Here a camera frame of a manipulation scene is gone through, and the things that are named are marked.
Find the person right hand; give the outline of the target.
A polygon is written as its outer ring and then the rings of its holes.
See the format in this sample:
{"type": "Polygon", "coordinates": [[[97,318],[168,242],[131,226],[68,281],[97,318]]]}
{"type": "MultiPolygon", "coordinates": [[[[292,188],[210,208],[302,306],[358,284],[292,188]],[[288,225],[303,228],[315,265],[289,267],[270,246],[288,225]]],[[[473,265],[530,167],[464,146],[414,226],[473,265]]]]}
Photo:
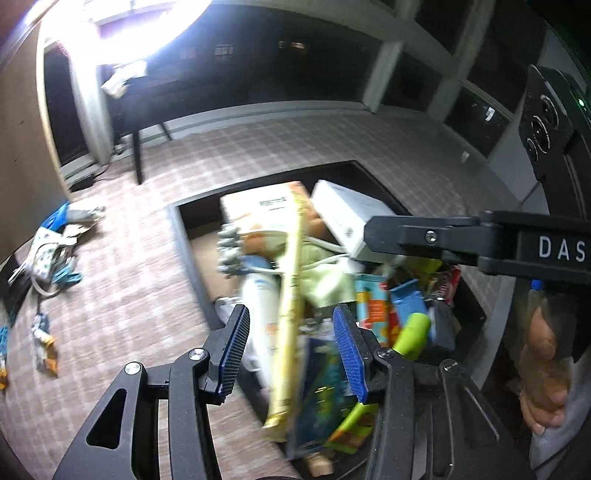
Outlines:
{"type": "Polygon", "coordinates": [[[516,361],[522,380],[519,398],[525,423],[541,435],[565,420],[575,315],[564,294],[531,289],[527,300],[520,321],[523,345],[516,361]]]}

